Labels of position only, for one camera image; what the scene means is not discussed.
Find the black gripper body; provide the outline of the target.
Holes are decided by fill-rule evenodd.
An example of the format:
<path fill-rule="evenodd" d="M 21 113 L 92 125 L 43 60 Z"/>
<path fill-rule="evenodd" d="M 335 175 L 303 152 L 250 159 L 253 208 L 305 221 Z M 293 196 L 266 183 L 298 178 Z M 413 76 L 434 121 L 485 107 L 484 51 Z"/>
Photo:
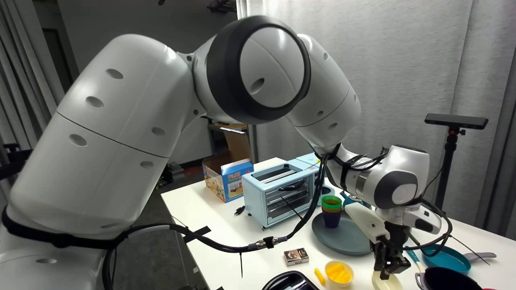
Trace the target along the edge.
<path fill-rule="evenodd" d="M 385 225 L 390 239 L 382 239 L 379 244 L 374 246 L 374 270 L 375 270 L 375 258 L 387 258 L 387 273 L 393 273 L 393 262 L 398 257 L 403 257 L 403 247 L 408 241 L 409 229 L 406 226 L 396 226 L 392 223 Z"/>

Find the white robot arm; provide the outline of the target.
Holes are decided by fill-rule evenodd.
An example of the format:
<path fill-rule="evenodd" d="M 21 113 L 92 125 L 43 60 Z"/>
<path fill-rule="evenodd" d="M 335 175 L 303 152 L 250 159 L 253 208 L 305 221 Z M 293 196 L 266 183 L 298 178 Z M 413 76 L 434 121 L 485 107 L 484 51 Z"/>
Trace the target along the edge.
<path fill-rule="evenodd" d="M 421 205 L 424 152 L 377 159 L 345 149 L 361 113 L 342 68 L 309 36 L 267 17 L 222 28 L 190 55 L 138 34 L 113 39 L 59 102 L 1 213 L 1 290 L 103 290 L 103 270 L 145 208 L 174 147 L 198 117 L 263 125 L 285 118 L 313 147 L 319 176 L 355 196 L 348 215 L 401 273 Z"/>

